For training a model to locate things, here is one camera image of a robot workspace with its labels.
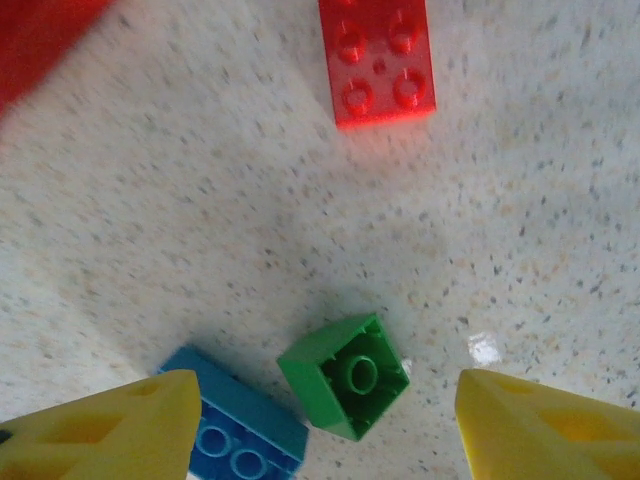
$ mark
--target red object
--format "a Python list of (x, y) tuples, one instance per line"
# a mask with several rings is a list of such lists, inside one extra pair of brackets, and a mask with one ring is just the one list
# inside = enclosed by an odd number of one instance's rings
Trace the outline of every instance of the red object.
[(32, 90), (113, 0), (0, 0), (0, 114)]
[(436, 109), (425, 0), (318, 0), (338, 128)]

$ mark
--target terrazzo surface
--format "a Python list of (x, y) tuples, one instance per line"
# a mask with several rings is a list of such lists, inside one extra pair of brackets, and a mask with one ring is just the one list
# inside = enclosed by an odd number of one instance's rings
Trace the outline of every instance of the terrazzo surface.
[(461, 369), (638, 409), (640, 3), (430, 1), (439, 111), (336, 131), (313, 0), (121, 0), (0, 130), (0, 420), (377, 311), (412, 387), (299, 479), (464, 479)]

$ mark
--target yellow plastic piece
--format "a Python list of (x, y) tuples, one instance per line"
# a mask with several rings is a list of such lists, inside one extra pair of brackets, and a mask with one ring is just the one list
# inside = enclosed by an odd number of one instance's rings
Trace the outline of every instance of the yellow plastic piece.
[(640, 413), (486, 370), (460, 375), (474, 480), (640, 480)]
[(200, 421), (176, 370), (0, 424), (0, 480), (184, 480)]

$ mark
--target speckled countertop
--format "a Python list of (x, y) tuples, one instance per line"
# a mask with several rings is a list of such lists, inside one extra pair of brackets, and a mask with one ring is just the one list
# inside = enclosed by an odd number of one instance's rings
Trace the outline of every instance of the speckled countertop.
[(344, 135), (313, 0), (120, 0), (0, 130), (0, 420), (192, 339), (275, 358), (377, 310), (412, 388), (299, 478), (468, 479), (485, 365), (640, 398), (640, 5), (429, 3), (439, 112)]

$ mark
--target plastic toy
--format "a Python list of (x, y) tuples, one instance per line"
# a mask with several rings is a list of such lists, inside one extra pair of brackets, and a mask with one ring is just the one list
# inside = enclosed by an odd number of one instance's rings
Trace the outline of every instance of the plastic toy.
[(486, 370), (465, 370), (458, 424), (474, 480), (636, 480), (640, 414)]
[(309, 430), (271, 400), (237, 382), (192, 347), (161, 368), (195, 370), (202, 419), (189, 470), (210, 479), (286, 480), (304, 461)]
[(377, 315), (328, 325), (279, 359), (313, 425), (360, 440), (409, 385)]
[(32, 90), (113, 0), (0, 3), (0, 114)]
[(171, 372), (0, 424), (2, 480), (184, 480), (200, 418)]
[(425, 0), (319, 0), (336, 125), (436, 109)]

